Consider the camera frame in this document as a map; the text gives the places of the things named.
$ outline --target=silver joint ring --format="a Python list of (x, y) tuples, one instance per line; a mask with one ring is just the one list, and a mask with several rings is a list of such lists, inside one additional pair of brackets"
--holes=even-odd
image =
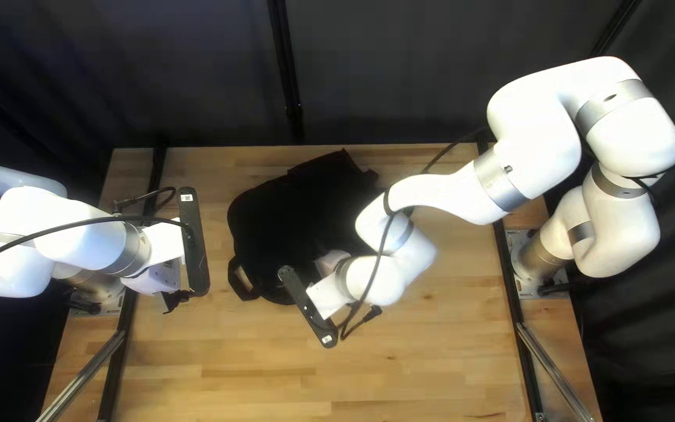
[(126, 277), (135, 274), (147, 262), (150, 248), (145, 232), (128, 223), (124, 223), (124, 228), (127, 231), (124, 250), (113, 264), (98, 270), (99, 273)]
[(640, 98), (654, 98), (645, 84), (638, 79), (628, 79), (615, 84), (615, 92), (606, 95), (594, 95), (588, 100), (575, 116), (575, 125), (583, 136), (587, 136), (595, 123), (603, 119), (608, 113), (623, 105)]
[(647, 192), (645, 188), (625, 188), (623, 186), (616, 185), (614, 182), (609, 180), (605, 174), (603, 174), (601, 171), (601, 166), (597, 161), (595, 164), (593, 164), (593, 168), (590, 169), (590, 174), (593, 178), (593, 181), (595, 182), (595, 185), (613, 197), (632, 199), (633, 197), (645, 195), (645, 192)]
[(567, 231), (567, 237), (570, 245), (574, 245), (581, 240), (595, 238), (593, 223), (588, 220), (570, 228)]
[(349, 258), (343, 259), (335, 267), (335, 279), (337, 281), (335, 283), (335, 285), (337, 285), (337, 289), (343, 295), (345, 295), (345, 297), (351, 297), (351, 298), (353, 298), (353, 300), (358, 300), (359, 298), (354, 297), (351, 294), (350, 289), (348, 288), (348, 277), (347, 277), (347, 275), (348, 275), (348, 267), (350, 266), (350, 264), (353, 263), (353, 261), (356, 260), (356, 258), (358, 258), (358, 257), (349, 257)]
[(389, 248), (385, 248), (382, 251), (382, 254), (387, 254), (387, 255), (394, 254), (400, 248), (402, 248), (405, 245), (405, 243), (408, 241), (408, 239), (410, 238), (410, 235), (413, 233), (413, 229), (415, 227), (416, 226), (413, 224), (413, 222), (411, 220), (408, 220), (408, 225), (405, 226), (405, 230), (400, 235), (400, 237), (395, 242), (393, 242), (392, 245)]
[(525, 204), (528, 198), (522, 194), (509, 180), (507, 173), (511, 171), (501, 168), (496, 162), (493, 149), (484, 152), (482, 156), (473, 161), (475, 176), (483, 186), (496, 206), (507, 213), (511, 213), (517, 207)]

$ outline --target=black cable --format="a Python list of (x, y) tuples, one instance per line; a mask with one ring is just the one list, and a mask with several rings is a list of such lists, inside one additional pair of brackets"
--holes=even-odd
[(361, 305), (363, 305), (364, 302), (366, 301), (366, 296), (369, 295), (369, 289), (371, 289), (371, 285), (374, 283), (374, 277), (377, 275), (377, 270), (380, 267), (380, 259), (382, 259), (382, 252), (384, 252), (384, 244), (387, 241), (387, 234), (389, 233), (389, 227), (392, 224), (392, 220), (395, 219), (396, 215), (398, 215), (398, 211), (395, 211), (395, 213), (390, 215), (389, 218), (387, 219), (385, 230), (382, 233), (382, 240), (380, 240), (380, 247), (377, 250), (377, 260), (374, 262), (374, 268), (371, 270), (369, 282), (366, 283), (366, 289), (364, 289), (364, 292), (361, 294), (361, 298), (359, 298), (359, 300), (355, 302), (356, 305), (351, 305), (350, 312), (348, 312), (348, 316), (346, 316), (345, 321), (343, 321), (338, 325), (339, 327), (342, 327), (340, 334), (341, 341), (345, 340), (348, 337), (348, 335), (350, 335), (359, 325), (363, 323), (363, 321), (357, 323), (355, 326), (351, 327), (351, 329), (346, 333), (348, 323), (353, 319), (353, 317), (355, 317), (355, 314), (358, 313), (359, 308), (361, 308)]
[(157, 212), (160, 208), (163, 208), (166, 204), (168, 204), (171, 201), (171, 199), (174, 198), (174, 196), (176, 195), (176, 188), (174, 188), (172, 186), (167, 186), (167, 187), (164, 187), (164, 188), (156, 189), (152, 192), (148, 192), (145, 195), (140, 195), (140, 196), (137, 196), (137, 197), (130, 197), (130, 198), (127, 198), (127, 199), (122, 199), (122, 200), (115, 200), (115, 201), (113, 201), (111, 212), (114, 213), (114, 214), (120, 213), (127, 206), (135, 205), (136, 203), (140, 202), (141, 200), (146, 200), (150, 197), (155, 197), (155, 196), (158, 196), (158, 195), (162, 194), (163, 192), (168, 192), (168, 191), (171, 192), (168, 195), (168, 197), (161, 203), (161, 205), (155, 207), (155, 212)]
[(154, 216), (158, 211), (160, 211), (161, 209), (163, 209), (164, 206), (168, 205), (168, 203), (171, 202), (171, 200), (173, 200), (173, 198), (175, 198), (175, 197), (176, 197), (176, 189), (174, 188), (174, 189), (173, 189), (173, 193), (171, 193), (171, 195), (168, 195), (168, 197), (167, 197), (166, 199), (164, 199), (163, 202), (161, 202), (160, 205), (155, 206), (155, 209), (153, 210), (153, 213), (152, 213), (153, 216)]
[(655, 192), (645, 182), (642, 181), (642, 179), (647, 179), (648, 177), (627, 177), (627, 176), (622, 177), (624, 179), (632, 180), (633, 182), (637, 183), (642, 189), (645, 189), (645, 192), (647, 192), (647, 196), (650, 198), (650, 203), (652, 204), (652, 207), (658, 208), (658, 198), (655, 196)]
[(17, 245), (22, 245), (23, 243), (30, 242), (33, 239), (36, 239), (47, 234), (56, 233), (57, 231), (67, 230), (69, 228), (75, 228), (86, 225), (97, 225), (100, 223), (110, 223), (110, 222), (136, 222), (136, 221), (145, 221), (145, 222), (156, 222), (156, 223), (166, 223), (170, 225), (179, 226), (187, 232), (187, 236), (192, 237), (193, 232), (191, 227), (188, 224), (170, 220), (168, 218), (160, 217), (143, 217), (143, 216), (111, 216), (111, 217), (99, 217), (91, 218), (89, 220), (82, 220), (80, 222), (69, 223), (67, 225), (56, 226), (52, 228), (47, 228), (46, 230), (39, 231), (27, 236), (20, 237), (18, 240), (13, 240), (12, 242), (7, 243), (6, 245), (0, 246), (0, 254), (10, 248), (13, 248)]
[(436, 162), (437, 162), (440, 158), (444, 157), (444, 155), (445, 155), (447, 152), (450, 152), (450, 151), (452, 150), (452, 148), (455, 148), (455, 146), (458, 145), (459, 143), (460, 143), (460, 141), (459, 141), (459, 140), (456, 140), (455, 142), (450, 143), (449, 145), (447, 145), (446, 147), (444, 147), (444, 149), (442, 149), (441, 151), (439, 151), (439, 154), (436, 154), (436, 156), (435, 156), (434, 158), (431, 158), (431, 161), (429, 161), (428, 164), (426, 164), (426, 166), (425, 166), (423, 169), (421, 169), (421, 174), (427, 174), (427, 173), (429, 172), (429, 169), (431, 168), (431, 166), (433, 166), (434, 164), (436, 164)]

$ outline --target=cable connector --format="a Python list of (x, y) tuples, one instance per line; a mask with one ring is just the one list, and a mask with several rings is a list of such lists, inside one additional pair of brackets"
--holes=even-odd
[(371, 305), (369, 312), (366, 312), (366, 315), (362, 318), (364, 322), (371, 321), (372, 319), (380, 316), (382, 314), (382, 308), (378, 305)]

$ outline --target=mounting plate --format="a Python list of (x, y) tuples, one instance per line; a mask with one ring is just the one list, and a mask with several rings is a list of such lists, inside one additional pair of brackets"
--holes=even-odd
[[(85, 317), (99, 317), (99, 316), (118, 316), (121, 313), (121, 305), (124, 303), (124, 293), (126, 292), (127, 288), (123, 288), (119, 294), (116, 295), (116, 297), (109, 299), (105, 302), (102, 302), (100, 304), (100, 312), (92, 315), (87, 311), (83, 311), (81, 309), (74, 309), (71, 308), (70, 312), (72, 315), (78, 318), (85, 318)], [(80, 293), (78, 291), (75, 291), (72, 293), (72, 300), (76, 302), (85, 302), (82, 297), (80, 296)]]
[[(510, 256), (517, 256), (517, 251), (523, 245), (525, 245), (525, 243), (527, 243), (528, 239), (530, 239), (528, 236), (530, 230), (513, 228), (507, 229), (505, 232), (507, 234), (507, 246), (509, 246), (509, 254)], [(563, 268), (554, 275), (553, 280), (555, 284), (569, 283), (567, 273)], [(538, 293), (539, 284), (522, 280), (517, 273), (514, 273), (514, 282), (516, 284), (515, 287), (518, 290), (518, 296), (520, 297), (520, 300), (569, 298), (569, 293), (566, 291), (558, 291), (542, 296)]]

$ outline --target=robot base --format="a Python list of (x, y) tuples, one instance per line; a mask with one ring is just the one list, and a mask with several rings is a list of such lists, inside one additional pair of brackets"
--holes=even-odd
[[(520, 248), (522, 248), (530, 239), (528, 237), (528, 229), (508, 229), (507, 233), (507, 245), (509, 246), (509, 254), (512, 257), (516, 257)], [(518, 290), (518, 296), (520, 300), (527, 299), (568, 299), (569, 293), (566, 291), (559, 291), (551, 294), (542, 296), (538, 293), (538, 287), (543, 284), (542, 280), (524, 280), (514, 272), (514, 282), (515, 287)], [(552, 278), (555, 284), (569, 283), (567, 278), (566, 271), (562, 268)]]

